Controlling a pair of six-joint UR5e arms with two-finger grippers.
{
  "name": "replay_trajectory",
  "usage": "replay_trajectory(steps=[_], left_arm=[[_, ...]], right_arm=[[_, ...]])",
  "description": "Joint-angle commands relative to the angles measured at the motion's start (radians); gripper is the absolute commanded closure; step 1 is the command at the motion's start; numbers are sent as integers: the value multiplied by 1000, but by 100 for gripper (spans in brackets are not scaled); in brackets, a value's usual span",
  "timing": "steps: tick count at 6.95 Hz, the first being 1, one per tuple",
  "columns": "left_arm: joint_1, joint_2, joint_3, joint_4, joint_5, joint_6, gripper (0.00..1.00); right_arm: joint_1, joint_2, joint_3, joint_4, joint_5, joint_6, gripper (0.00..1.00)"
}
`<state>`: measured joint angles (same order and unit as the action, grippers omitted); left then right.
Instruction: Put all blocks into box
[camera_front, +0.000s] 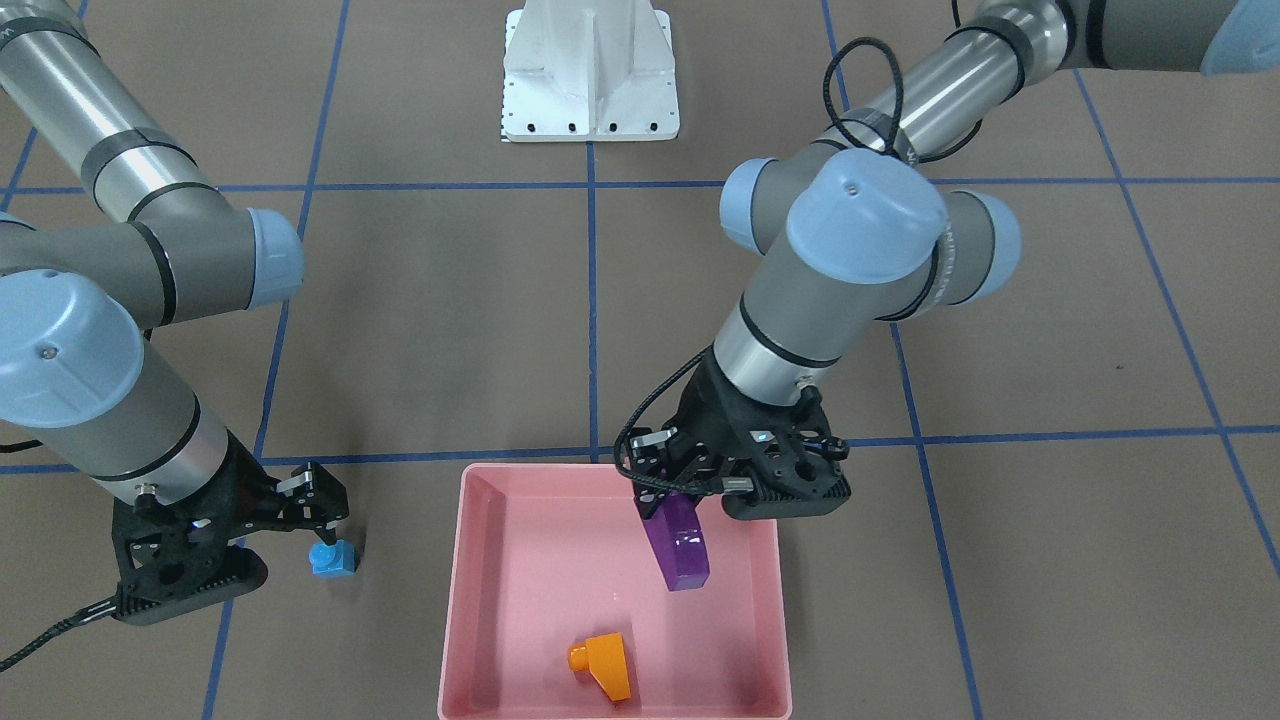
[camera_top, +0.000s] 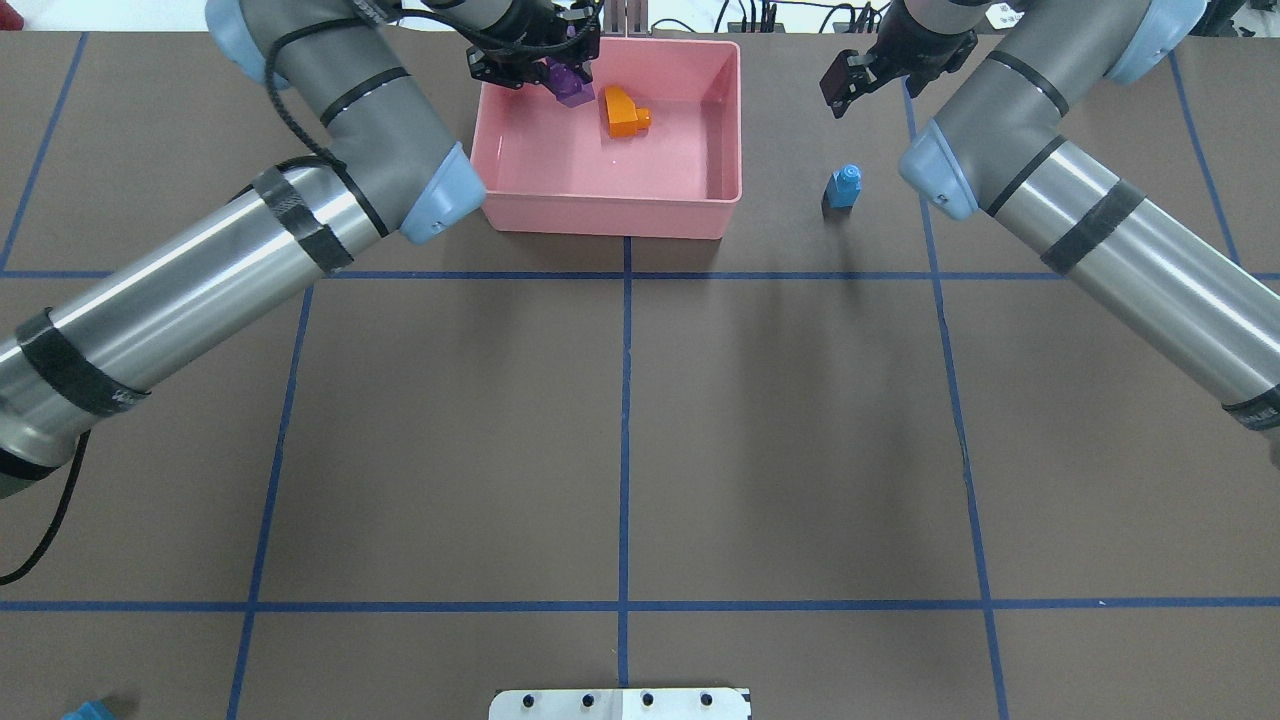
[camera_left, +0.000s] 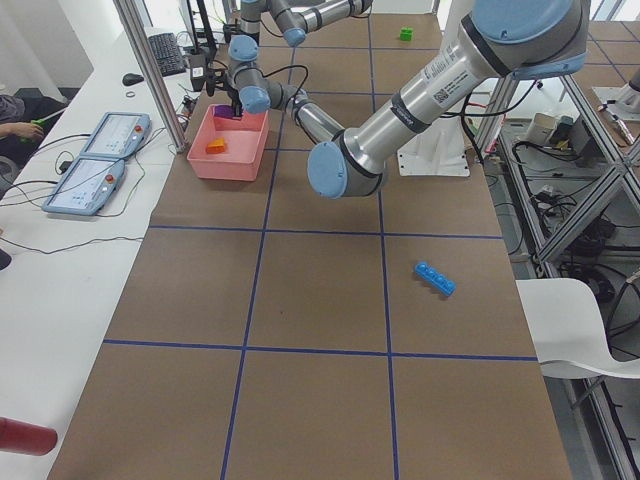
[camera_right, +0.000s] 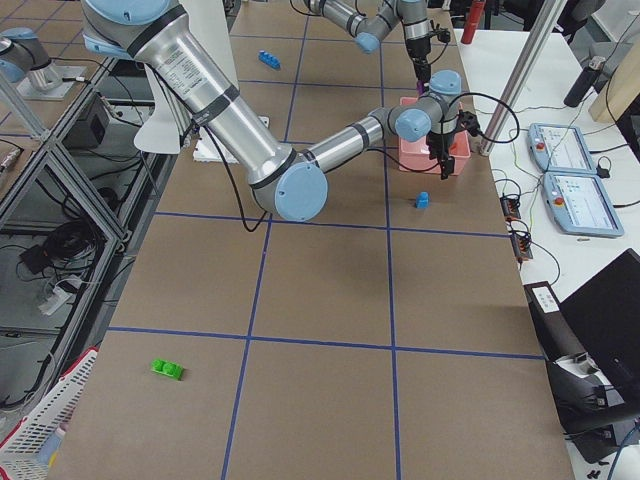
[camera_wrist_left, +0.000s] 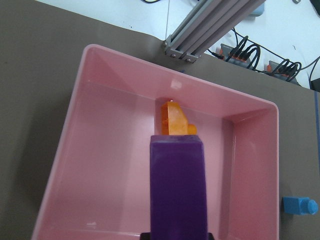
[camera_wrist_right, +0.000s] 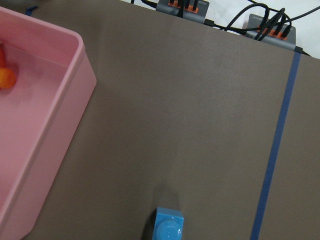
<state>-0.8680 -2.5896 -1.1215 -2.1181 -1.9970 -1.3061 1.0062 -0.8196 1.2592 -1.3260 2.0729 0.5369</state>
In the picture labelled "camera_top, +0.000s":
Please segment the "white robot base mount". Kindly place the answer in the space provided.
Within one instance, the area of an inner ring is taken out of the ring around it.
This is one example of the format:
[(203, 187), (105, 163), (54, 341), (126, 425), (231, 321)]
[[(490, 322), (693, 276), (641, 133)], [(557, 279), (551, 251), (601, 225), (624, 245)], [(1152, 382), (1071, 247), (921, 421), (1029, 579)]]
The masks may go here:
[(751, 719), (748, 689), (732, 687), (502, 691), (489, 719)]

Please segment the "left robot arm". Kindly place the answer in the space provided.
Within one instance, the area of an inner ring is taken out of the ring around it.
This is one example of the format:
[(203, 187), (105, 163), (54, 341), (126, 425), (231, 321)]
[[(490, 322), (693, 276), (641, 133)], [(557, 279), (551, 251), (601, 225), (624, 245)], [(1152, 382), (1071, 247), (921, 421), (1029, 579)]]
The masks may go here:
[(79, 438), (316, 281), (402, 233), (424, 243), (486, 188), (381, 29), (435, 20), (468, 41), (472, 78), (582, 85), (599, 1), (210, 1), (215, 45), (260, 83), (307, 154), (3, 341), (3, 496), (72, 462)]

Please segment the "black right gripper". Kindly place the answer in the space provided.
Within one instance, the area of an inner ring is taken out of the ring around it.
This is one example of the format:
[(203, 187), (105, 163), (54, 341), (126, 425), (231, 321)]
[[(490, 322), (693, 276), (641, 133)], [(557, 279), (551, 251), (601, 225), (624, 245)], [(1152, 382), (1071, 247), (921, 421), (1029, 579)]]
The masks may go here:
[(977, 45), (979, 1), (891, 1), (868, 53), (837, 53), (819, 79), (826, 106), (841, 119), (860, 97), (899, 78), (918, 96), (956, 72)]

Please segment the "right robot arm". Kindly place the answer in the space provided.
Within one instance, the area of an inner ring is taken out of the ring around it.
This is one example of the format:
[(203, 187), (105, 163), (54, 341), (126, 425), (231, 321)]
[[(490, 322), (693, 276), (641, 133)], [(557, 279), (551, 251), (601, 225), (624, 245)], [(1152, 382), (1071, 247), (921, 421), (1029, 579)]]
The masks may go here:
[(1021, 19), (915, 133), (899, 172), (960, 222), (993, 218), (1277, 455), (1279, 301), (1059, 131), (1097, 83), (1129, 85), (1202, 1), (1019, 1)]

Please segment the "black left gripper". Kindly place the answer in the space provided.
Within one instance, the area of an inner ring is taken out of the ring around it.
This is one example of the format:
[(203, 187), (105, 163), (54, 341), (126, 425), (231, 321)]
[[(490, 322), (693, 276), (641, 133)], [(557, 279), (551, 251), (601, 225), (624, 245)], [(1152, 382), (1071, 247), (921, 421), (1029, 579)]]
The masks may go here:
[(545, 85), (556, 54), (556, 86), (590, 86), (599, 58), (603, 1), (512, 1), (468, 49), (476, 81), (506, 88)]

